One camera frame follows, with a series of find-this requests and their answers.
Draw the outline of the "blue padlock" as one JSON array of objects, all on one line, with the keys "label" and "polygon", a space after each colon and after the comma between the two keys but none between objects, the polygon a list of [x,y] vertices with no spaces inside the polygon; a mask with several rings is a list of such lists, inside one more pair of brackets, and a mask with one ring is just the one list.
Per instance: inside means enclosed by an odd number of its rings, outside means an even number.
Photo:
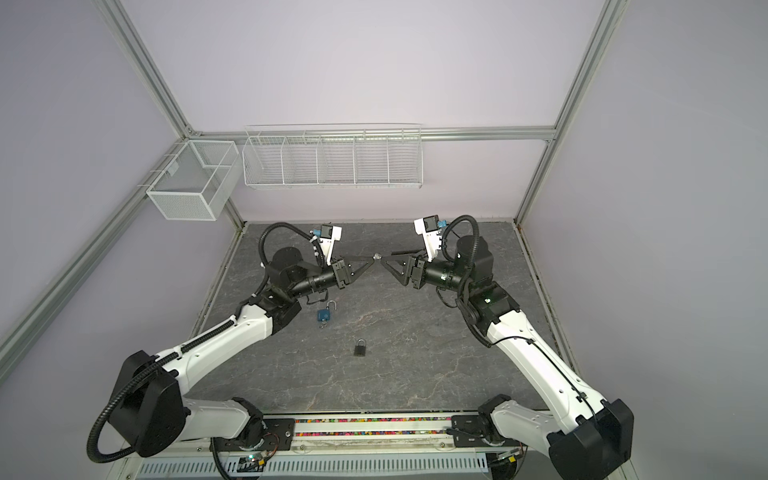
[{"label": "blue padlock", "polygon": [[332,319],[332,314],[337,310],[337,303],[335,300],[329,300],[323,308],[317,311],[317,322],[320,326],[321,322],[329,323]]}]

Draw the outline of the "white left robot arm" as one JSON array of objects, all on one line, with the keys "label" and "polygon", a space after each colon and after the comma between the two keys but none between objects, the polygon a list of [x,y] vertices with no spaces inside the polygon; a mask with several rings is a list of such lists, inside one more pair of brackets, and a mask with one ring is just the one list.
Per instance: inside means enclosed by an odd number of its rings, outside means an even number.
[{"label": "white left robot arm", "polygon": [[155,355],[140,350],[124,361],[88,435],[88,457],[95,463],[132,453],[150,457],[176,442],[202,438],[259,447],[266,427],[252,403],[240,397],[195,400],[188,393],[231,357],[285,328],[300,312],[301,298],[343,289],[374,262],[353,256],[318,266],[294,247],[280,249],[266,264],[262,284],[233,315],[180,345]]}]

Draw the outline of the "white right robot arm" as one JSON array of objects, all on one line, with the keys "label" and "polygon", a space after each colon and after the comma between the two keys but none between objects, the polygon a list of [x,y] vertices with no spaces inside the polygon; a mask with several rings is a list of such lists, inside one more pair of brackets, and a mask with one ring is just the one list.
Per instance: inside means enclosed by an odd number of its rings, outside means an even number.
[{"label": "white right robot arm", "polygon": [[470,333],[503,352],[547,405],[539,412],[506,395],[486,401],[478,409],[486,440],[516,440],[546,454],[563,479],[605,479],[630,459],[633,412],[581,380],[537,333],[494,280],[494,258],[484,238],[460,238],[452,260],[408,253],[385,256],[381,263],[404,286],[456,293]]}]

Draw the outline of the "white mesh box basket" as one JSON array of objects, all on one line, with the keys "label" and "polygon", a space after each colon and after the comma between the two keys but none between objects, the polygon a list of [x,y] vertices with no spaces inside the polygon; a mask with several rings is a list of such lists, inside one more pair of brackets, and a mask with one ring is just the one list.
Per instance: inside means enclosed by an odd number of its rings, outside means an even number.
[{"label": "white mesh box basket", "polygon": [[147,189],[163,217],[215,221],[242,175],[233,141],[188,140]]}]

